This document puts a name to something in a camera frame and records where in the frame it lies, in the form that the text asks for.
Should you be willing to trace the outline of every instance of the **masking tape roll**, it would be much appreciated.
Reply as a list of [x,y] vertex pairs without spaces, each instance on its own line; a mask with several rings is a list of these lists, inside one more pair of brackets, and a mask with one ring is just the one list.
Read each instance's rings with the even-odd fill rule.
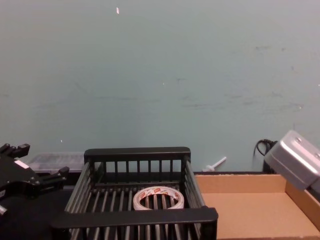
[[151,186],[138,191],[134,195],[133,197],[134,210],[151,210],[150,208],[142,206],[140,202],[142,199],[144,199],[147,196],[157,195],[157,194],[169,195],[178,201],[176,205],[169,207],[168,209],[184,208],[185,199],[184,199],[184,196],[181,194],[181,192],[167,186]]

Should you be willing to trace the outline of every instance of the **open cardboard box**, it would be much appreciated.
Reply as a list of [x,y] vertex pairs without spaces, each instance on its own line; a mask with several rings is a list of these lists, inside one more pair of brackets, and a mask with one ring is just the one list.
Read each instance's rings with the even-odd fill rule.
[[319,240],[320,204],[280,175],[197,175],[218,212],[217,239]]

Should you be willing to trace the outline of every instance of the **silver metal case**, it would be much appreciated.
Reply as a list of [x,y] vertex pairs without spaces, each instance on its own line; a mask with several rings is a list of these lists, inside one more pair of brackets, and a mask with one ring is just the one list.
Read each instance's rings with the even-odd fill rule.
[[290,130],[264,160],[296,188],[320,192],[320,150],[296,131]]

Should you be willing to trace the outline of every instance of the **black table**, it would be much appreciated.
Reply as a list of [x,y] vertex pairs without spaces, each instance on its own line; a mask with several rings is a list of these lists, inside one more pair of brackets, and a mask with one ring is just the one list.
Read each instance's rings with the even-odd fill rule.
[[36,199],[9,197],[0,201],[8,214],[0,216],[0,240],[51,240],[50,222],[63,211],[72,190],[60,190]]

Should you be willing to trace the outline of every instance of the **painted wall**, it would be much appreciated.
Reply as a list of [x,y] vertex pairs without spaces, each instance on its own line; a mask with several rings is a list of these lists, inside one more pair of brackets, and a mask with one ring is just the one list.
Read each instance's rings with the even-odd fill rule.
[[257,170],[257,140],[320,146],[318,0],[0,0],[0,142],[187,146]]

